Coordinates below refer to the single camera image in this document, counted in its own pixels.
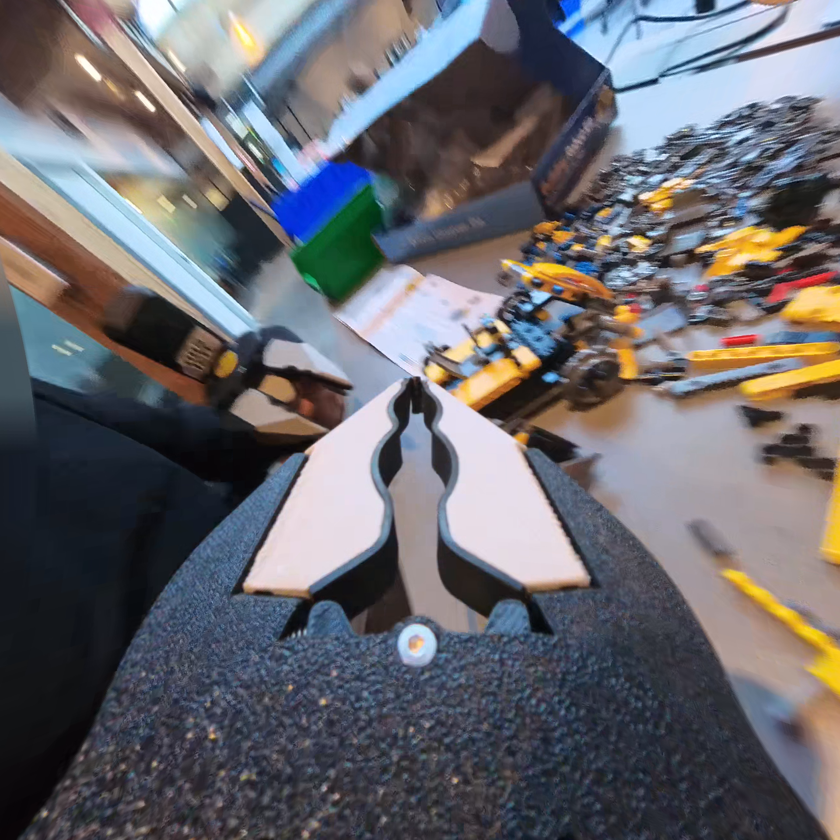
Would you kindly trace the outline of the white instruction booklet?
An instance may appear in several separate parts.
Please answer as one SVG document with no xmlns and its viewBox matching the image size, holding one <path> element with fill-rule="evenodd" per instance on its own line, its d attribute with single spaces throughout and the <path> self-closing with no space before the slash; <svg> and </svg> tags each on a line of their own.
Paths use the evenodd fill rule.
<svg viewBox="0 0 840 840">
<path fill-rule="evenodd" d="M 427 346 L 456 346 L 497 313 L 502 296 L 471 290 L 409 266 L 380 269 L 333 313 L 409 375 L 424 371 Z"/>
</svg>

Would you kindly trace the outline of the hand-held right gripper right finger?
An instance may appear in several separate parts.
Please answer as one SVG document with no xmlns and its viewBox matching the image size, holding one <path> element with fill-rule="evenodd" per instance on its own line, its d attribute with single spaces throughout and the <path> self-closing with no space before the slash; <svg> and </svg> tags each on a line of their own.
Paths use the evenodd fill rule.
<svg viewBox="0 0 840 840">
<path fill-rule="evenodd" d="M 443 484 L 437 504 L 437 570 L 476 613 L 501 602 L 588 589 L 592 577 L 527 459 L 497 425 L 421 380 L 417 390 Z"/>
</svg>

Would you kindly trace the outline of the yellow black toy vehicle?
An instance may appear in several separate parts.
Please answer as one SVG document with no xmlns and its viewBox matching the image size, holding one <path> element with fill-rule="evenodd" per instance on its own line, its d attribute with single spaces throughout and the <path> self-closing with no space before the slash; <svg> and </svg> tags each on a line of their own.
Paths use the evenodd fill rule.
<svg viewBox="0 0 840 840">
<path fill-rule="evenodd" d="M 600 406 L 637 375 L 638 317 L 594 275 L 507 259 L 500 280 L 516 286 L 496 314 L 465 325 L 458 345 L 427 345 L 427 380 L 512 427 L 555 403 Z"/>
</svg>

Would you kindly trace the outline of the dark blue cardboard box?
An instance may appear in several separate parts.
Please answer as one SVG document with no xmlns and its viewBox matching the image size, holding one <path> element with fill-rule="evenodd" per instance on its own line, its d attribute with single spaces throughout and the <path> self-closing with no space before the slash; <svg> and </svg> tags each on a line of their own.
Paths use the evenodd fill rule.
<svg viewBox="0 0 840 840">
<path fill-rule="evenodd" d="M 391 189 L 372 237 L 396 263 L 562 211 L 615 117 L 611 72 L 545 2 L 462 2 L 341 111 L 325 146 Z"/>
</svg>

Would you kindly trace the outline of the person's black top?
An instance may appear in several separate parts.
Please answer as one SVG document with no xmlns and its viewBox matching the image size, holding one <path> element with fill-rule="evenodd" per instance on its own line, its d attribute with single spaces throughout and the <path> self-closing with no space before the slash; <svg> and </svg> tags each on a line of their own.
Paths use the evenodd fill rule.
<svg viewBox="0 0 840 840">
<path fill-rule="evenodd" d="M 2 548 L 2 838 L 49 798 L 173 574 L 307 446 L 176 398 L 30 382 L 33 527 L 23 559 Z"/>
</svg>

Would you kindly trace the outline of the pile of toy parts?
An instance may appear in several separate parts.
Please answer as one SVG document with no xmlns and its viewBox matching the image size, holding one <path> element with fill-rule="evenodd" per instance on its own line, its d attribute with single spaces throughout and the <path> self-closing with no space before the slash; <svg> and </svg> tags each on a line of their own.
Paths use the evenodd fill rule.
<svg viewBox="0 0 840 840">
<path fill-rule="evenodd" d="M 730 392 L 745 427 L 779 431 L 755 459 L 830 483 L 819 551 L 838 567 L 838 125 L 818 99 L 751 102 L 617 156 L 522 257 L 590 273 L 636 313 L 638 371 L 621 394 Z M 686 527 L 838 695 L 838 629 L 756 582 L 711 523 Z"/>
</svg>

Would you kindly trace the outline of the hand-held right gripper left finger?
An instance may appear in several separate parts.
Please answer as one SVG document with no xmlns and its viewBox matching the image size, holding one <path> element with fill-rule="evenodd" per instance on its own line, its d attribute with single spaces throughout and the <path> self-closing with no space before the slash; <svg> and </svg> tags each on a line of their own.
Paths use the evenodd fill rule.
<svg viewBox="0 0 840 840">
<path fill-rule="evenodd" d="M 390 485 L 419 380 L 399 381 L 310 447 L 244 576 L 244 593 L 335 602 L 356 617 L 398 572 Z"/>
</svg>

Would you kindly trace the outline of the grey desk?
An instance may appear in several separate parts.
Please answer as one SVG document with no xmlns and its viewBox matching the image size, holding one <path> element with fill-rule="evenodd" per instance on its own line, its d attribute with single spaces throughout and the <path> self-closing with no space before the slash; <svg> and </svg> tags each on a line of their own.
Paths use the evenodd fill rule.
<svg viewBox="0 0 840 840">
<path fill-rule="evenodd" d="M 826 114 L 838 117 L 838 58 L 835 37 L 619 95 L 613 131 L 574 198 L 615 154 L 655 145 L 686 124 L 710 123 L 749 102 L 816 96 Z M 524 238 L 511 234 L 413 264 L 423 274 L 495 291 L 500 259 L 515 256 Z M 351 410 L 402 377 L 402 369 L 333 317 L 289 255 L 265 264 L 254 289 L 248 306 L 260 322 L 289 327 L 344 369 L 354 383 Z M 820 760 L 819 781 L 809 791 L 826 830 L 838 838 L 838 699 L 806 674 L 811 650 L 724 581 L 686 527 L 696 519 L 711 523 L 756 582 L 838 629 L 838 567 L 819 551 L 831 485 L 790 463 L 758 463 L 762 438 L 781 432 L 745 427 L 736 408 L 741 402 L 730 392 L 671 402 L 634 385 L 588 413 L 554 406 L 538 423 L 601 454 L 593 496 L 665 567 L 726 670 L 800 712 Z M 446 592 L 433 570 L 432 519 L 442 487 L 429 463 L 431 440 L 422 420 L 415 418 L 409 429 L 406 466 L 394 484 L 408 604 L 446 628 L 474 629 L 474 613 Z"/>
</svg>

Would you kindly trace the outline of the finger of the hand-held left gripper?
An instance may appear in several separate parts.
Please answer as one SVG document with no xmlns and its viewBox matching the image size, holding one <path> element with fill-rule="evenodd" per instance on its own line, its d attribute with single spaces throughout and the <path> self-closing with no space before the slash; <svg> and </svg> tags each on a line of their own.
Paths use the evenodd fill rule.
<svg viewBox="0 0 840 840">
<path fill-rule="evenodd" d="M 240 393 L 227 408 L 227 413 L 263 435 L 321 437 L 329 432 L 326 427 L 252 388 Z"/>
<path fill-rule="evenodd" d="M 262 350 L 262 393 L 298 393 L 302 383 L 317 383 L 346 393 L 354 385 L 338 365 L 307 343 L 270 339 Z"/>
</svg>

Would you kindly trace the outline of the green box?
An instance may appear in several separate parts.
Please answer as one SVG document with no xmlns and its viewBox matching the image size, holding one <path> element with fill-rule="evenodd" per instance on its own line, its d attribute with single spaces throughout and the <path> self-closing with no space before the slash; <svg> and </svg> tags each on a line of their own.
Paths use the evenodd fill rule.
<svg viewBox="0 0 840 840">
<path fill-rule="evenodd" d="M 330 303 L 355 293 L 384 264 L 373 234 L 382 208 L 372 184 L 362 187 L 310 239 L 290 252 L 291 263 L 311 289 Z"/>
</svg>

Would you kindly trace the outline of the blue plastic bin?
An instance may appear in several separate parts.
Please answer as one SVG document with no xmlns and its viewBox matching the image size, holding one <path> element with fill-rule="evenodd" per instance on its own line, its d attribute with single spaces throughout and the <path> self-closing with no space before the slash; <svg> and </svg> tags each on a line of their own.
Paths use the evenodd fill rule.
<svg viewBox="0 0 840 840">
<path fill-rule="evenodd" d="M 273 197 L 269 208 L 290 240 L 302 245 L 371 184 L 372 175 L 364 168 L 331 161 L 296 190 Z"/>
</svg>

